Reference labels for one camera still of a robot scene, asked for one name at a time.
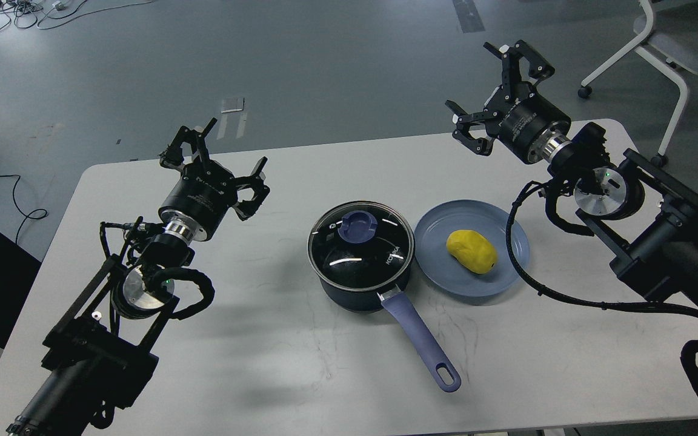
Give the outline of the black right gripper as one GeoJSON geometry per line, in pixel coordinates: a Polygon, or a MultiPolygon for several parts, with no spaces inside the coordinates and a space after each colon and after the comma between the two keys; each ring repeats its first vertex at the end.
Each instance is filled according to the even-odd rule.
{"type": "Polygon", "coordinates": [[[482,111],[467,113],[455,101],[444,102],[455,116],[452,136],[479,156],[490,156],[498,140],[526,165],[537,163],[548,136],[566,135],[571,126],[564,111],[537,93],[537,84],[552,77],[555,67],[525,41],[483,47],[501,61],[501,83],[482,111]],[[471,128],[479,126],[487,136],[473,136],[471,128]]]}

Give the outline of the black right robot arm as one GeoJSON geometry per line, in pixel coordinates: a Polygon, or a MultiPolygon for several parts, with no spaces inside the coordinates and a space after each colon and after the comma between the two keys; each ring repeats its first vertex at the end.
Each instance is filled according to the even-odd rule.
{"type": "MultiPolygon", "coordinates": [[[[642,301],[594,302],[565,295],[532,278],[510,251],[520,278],[538,295],[563,303],[698,319],[698,194],[637,151],[626,149],[621,163],[613,163],[607,132],[595,122],[568,136],[570,117],[537,90],[555,69],[527,42],[483,46],[501,61],[501,83],[475,113],[446,101],[454,114],[453,137],[481,156],[490,155],[499,142],[526,165],[546,161],[550,174],[546,182],[527,182],[516,197],[506,222],[506,246],[511,246],[516,213],[537,193],[554,226],[595,236],[613,253],[610,269],[642,301]]],[[[698,340],[682,346],[682,369],[698,398],[697,357],[698,340]]]]}

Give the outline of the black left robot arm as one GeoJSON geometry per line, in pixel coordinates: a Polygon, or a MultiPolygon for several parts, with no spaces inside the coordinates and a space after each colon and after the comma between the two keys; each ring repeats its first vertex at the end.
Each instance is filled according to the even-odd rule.
{"type": "Polygon", "coordinates": [[[102,222],[104,262],[44,340],[41,365],[50,375],[6,428],[8,435],[81,435],[113,424],[130,408],[158,365],[152,353],[170,320],[207,309],[210,278],[191,268],[195,241],[208,241],[229,210],[255,215],[270,188],[261,158],[236,177],[211,159],[206,138],[216,124],[181,127],[159,155],[179,178],[158,209],[158,222],[102,222]]]}

